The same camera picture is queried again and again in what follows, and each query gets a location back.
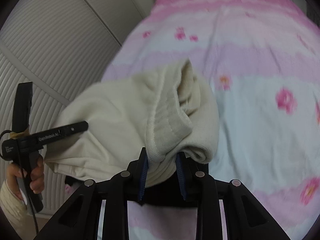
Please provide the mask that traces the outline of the cream pants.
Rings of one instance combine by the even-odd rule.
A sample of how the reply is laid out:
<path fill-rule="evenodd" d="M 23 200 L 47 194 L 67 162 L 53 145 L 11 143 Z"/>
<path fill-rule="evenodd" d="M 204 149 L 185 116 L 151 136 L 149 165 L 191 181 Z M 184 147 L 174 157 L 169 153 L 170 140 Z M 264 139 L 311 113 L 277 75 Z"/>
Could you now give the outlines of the cream pants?
<path fill-rule="evenodd" d="M 88 130 L 49 144 L 44 158 L 53 172 L 78 180 L 108 180 L 146 150 L 150 187 L 173 175 L 179 152 L 201 164 L 217 152 L 216 98 L 189 60 L 96 83 L 62 111 L 54 126 L 80 121 Z"/>

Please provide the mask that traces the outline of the black folded garment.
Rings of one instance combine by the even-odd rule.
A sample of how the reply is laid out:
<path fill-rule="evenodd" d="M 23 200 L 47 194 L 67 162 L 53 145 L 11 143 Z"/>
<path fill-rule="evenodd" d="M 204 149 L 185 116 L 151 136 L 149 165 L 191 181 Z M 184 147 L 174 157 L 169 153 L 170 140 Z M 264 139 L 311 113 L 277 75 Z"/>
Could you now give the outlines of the black folded garment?
<path fill-rule="evenodd" d="M 84 183 L 83 180 L 78 180 L 78 179 L 70 177 L 70 176 L 65 176 L 65 184 L 70 187 L 79 186 L 83 183 Z"/>

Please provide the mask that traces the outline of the cream knitted left sleeve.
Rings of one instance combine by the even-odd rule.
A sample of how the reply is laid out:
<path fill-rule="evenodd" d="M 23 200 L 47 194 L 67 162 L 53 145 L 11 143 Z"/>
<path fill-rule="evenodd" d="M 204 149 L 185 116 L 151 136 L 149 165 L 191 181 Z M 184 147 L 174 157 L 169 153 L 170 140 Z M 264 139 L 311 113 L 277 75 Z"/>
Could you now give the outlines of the cream knitted left sleeve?
<path fill-rule="evenodd" d="M 1 209 L 16 231 L 21 231 L 27 217 L 27 208 L 9 189 L 5 180 L 1 187 Z"/>

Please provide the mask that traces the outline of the white louvered wardrobe doors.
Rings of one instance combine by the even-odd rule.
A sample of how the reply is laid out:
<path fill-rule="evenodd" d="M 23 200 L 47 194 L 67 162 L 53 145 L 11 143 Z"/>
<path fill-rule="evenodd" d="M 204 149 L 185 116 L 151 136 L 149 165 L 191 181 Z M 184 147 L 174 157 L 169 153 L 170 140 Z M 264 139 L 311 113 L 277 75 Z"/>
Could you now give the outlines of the white louvered wardrobe doors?
<path fill-rule="evenodd" d="M 142 20 L 133 0 L 20 0 L 1 29 L 1 130 L 19 83 L 33 83 L 29 130 L 44 131 Z"/>

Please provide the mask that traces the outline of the pink floral duvet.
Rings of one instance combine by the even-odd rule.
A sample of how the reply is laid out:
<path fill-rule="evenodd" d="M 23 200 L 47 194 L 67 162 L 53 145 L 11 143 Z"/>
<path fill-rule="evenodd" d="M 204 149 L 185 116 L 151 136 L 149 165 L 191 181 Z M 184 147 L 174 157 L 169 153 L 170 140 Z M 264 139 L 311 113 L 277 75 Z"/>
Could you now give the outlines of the pink floral duvet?
<path fill-rule="evenodd" d="M 156 0 L 102 80 L 186 58 L 219 109 L 210 174 L 302 239 L 319 216 L 319 28 L 291 0 Z"/>

